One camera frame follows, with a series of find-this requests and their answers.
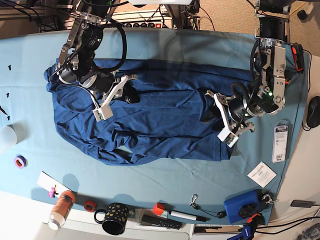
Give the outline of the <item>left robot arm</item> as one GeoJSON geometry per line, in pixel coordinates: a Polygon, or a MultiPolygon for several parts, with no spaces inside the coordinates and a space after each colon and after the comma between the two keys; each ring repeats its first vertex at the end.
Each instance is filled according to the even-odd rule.
{"type": "Polygon", "coordinates": [[[290,43],[291,3],[274,0],[255,1],[255,43],[250,53],[251,85],[231,85],[232,96],[214,93],[213,115],[220,118],[223,128],[217,137],[233,147],[244,132],[255,130],[251,118],[275,115],[286,105],[286,45],[290,43]]]}

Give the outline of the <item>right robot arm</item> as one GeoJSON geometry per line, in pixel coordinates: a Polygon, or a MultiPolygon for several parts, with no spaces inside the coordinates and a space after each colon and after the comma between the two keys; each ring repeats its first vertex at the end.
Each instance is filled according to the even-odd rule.
{"type": "Polygon", "coordinates": [[[93,115],[99,122],[113,116],[112,100],[128,104],[139,103],[141,98],[130,81],[137,75],[123,74],[116,77],[119,68],[127,57],[127,37],[120,23],[112,15],[123,2],[119,0],[81,0],[76,7],[79,16],[74,20],[68,39],[63,45],[50,82],[71,85],[89,93],[95,106],[93,115]],[[95,51],[99,48],[104,29],[108,24],[115,27],[121,36],[122,55],[118,64],[101,68],[94,62],[95,51]]]}

